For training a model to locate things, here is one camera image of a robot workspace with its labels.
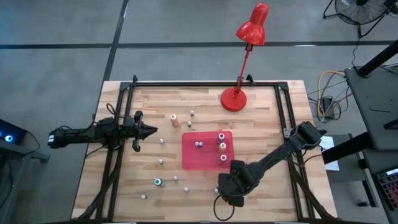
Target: red desk lamp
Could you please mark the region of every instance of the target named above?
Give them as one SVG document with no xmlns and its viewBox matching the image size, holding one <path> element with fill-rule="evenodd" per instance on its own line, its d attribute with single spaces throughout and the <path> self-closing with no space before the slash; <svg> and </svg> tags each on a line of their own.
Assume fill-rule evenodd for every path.
<svg viewBox="0 0 398 224">
<path fill-rule="evenodd" d="M 236 81 L 235 87 L 228 88 L 221 94 L 221 104 L 226 110 L 239 111 L 246 105 L 248 99 L 246 98 L 246 94 L 241 91 L 243 71 L 253 45 L 263 45 L 266 41 L 266 32 L 263 25 L 267 15 L 268 6 L 264 3 L 257 4 L 251 14 L 250 21 L 245 22 L 236 31 L 236 35 L 248 44 L 246 46 L 246 55 L 244 56 L 241 75 Z"/>
</svg>

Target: blue light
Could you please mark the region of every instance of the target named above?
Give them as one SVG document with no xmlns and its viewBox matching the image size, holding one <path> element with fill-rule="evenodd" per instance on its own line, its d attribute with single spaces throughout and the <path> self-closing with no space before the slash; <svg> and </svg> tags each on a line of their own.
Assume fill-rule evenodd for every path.
<svg viewBox="0 0 398 224">
<path fill-rule="evenodd" d="M 6 142 L 11 142 L 14 138 L 12 136 L 6 136 Z"/>
</svg>

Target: yellow cable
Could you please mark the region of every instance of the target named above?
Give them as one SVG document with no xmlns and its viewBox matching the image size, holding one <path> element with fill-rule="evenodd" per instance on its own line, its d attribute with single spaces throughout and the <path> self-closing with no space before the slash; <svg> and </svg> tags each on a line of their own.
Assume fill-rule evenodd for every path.
<svg viewBox="0 0 398 224">
<path fill-rule="evenodd" d="M 328 116 L 332 111 L 335 110 L 336 106 L 338 105 L 338 103 L 340 103 L 341 101 L 343 101 L 345 98 L 351 96 L 353 93 L 350 93 L 346 96 L 344 96 L 343 98 L 341 98 L 340 100 L 336 101 L 336 104 L 331 108 L 331 110 L 326 114 L 326 116 Z"/>
<path fill-rule="evenodd" d="M 321 113 L 321 110 L 320 110 L 320 101 L 321 101 L 321 91 L 320 91 L 320 89 L 321 89 L 321 80 L 322 80 L 322 77 L 324 76 L 324 74 L 326 74 L 326 73 L 335 73 L 335 74 L 339 74 L 339 75 L 345 76 L 345 74 L 344 74 L 343 72 L 337 72 L 337 71 L 333 71 L 333 70 L 324 71 L 324 72 L 319 76 L 319 79 L 318 79 L 318 103 L 317 103 L 317 109 L 318 109 L 318 114 L 319 114 L 319 115 L 322 114 L 322 113 Z"/>
</svg>

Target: lamp base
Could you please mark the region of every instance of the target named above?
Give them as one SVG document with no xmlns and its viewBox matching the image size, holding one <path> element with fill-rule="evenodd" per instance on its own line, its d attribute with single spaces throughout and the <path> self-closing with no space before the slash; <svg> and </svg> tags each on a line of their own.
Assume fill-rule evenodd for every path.
<svg viewBox="0 0 398 224">
<path fill-rule="evenodd" d="M 229 111 L 240 111 L 247 102 L 246 94 L 241 90 L 234 97 L 235 88 L 228 88 L 221 94 L 221 105 Z"/>
</svg>

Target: white paper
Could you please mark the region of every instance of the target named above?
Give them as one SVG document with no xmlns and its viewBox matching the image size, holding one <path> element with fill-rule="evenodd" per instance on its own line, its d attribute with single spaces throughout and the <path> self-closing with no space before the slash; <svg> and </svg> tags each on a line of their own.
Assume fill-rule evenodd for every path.
<svg viewBox="0 0 398 224">
<path fill-rule="evenodd" d="M 335 143 L 333 142 L 333 137 L 323 136 L 321 138 L 321 143 L 319 145 L 322 146 L 322 148 L 323 148 L 322 152 L 325 152 L 326 150 L 334 147 Z M 332 170 L 332 171 L 339 171 L 340 170 L 340 168 L 338 167 L 338 162 L 337 161 L 325 164 L 325 169 L 326 170 Z"/>
</svg>

